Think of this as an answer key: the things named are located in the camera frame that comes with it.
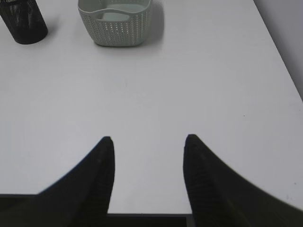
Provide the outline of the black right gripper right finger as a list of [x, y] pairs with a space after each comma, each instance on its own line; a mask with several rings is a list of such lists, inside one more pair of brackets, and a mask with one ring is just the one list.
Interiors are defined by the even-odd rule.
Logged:
[[226, 165], [195, 134], [185, 141], [183, 175], [197, 227], [301, 227], [303, 211]]

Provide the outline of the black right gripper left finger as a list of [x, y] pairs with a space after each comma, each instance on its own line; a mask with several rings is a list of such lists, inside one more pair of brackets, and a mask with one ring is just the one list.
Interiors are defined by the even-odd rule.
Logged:
[[115, 177], [114, 144], [103, 137], [69, 173], [0, 214], [2, 227], [103, 227]]

